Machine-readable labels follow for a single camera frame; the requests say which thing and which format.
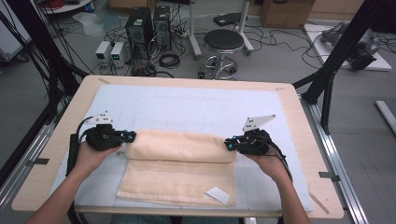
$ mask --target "round stool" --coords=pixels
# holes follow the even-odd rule
[[[244,47],[244,38],[235,31],[214,30],[205,35],[204,44],[207,49],[218,54],[205,61],[202,66],[205,74],[214,79],[236,79],[238,64],[225,55],[240,51]],[[204,78],[205,74],[200,72],[198,76]]]

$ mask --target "black stool seat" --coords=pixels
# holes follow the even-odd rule
[[[235,50],[244,46],[244,38],[230,30],[210,31],[205,35],[204,41],[214,50]]]

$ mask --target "metal stand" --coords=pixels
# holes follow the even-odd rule
[[[239,30],[238,30],[238,33],[244,38],[244,44],[245,44],[245,48],[247,49],[247,55],[249,55],[250,52],[254,50],[253,46],[248,41],[248,38],[244,34],[245,21],[247,19],[249,3],[250,0],[244,0],[244,5],[242,6],[242,12],[241,12],[241,20],[240,20],[241,23],[239,25]],[[190,0],[190,28],[188,34],[192,49],[194,50],[195,59],[198,59],[199,57],[202,56],[202,52],[198,46],[198,42],[194,34],[194,17],[195,17],[194,5],[195,5],[195,0]]]
[[[308,91],[302,94],[303,100],[312,105],[317,103],[319,96],[324,91],[320,124],[326,134],[330,134],[329,114],[332,99],[332,84],[335,74],[347,59],[349,53],[358,44],[367,29],[372,25],[376,16],[382,11],[386,3],[387,0],[364,1],[341,39],[332,50],[332,53],[325,64],[323,64],[322,67],[311,76],[293,83],[294,88],[297,89],[309,82],[312,82]]]

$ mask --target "computer tower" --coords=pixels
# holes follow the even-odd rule
[[[157,35],[157,44],[161,49],[172,49],[170,12],[169,6],[156,6],[154,10],[152,21]]]
[[[154,37],[151,14],[148,7],[134,7],[125,24],[133,59],[149,59],[149,43]]]

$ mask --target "white bracket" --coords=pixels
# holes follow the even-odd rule
[[[260,128],[262,125],[268,123],[269,121],[275,119],[276,115],[261,116],[256,118],[247,118],[245,122],[243,132],[251,131]]]
[[[105,111],[105,113],[98,114],[90,119],[85,120],[86,124],[111,124],[112,122],[113,119],[108,115],[108,111]]]

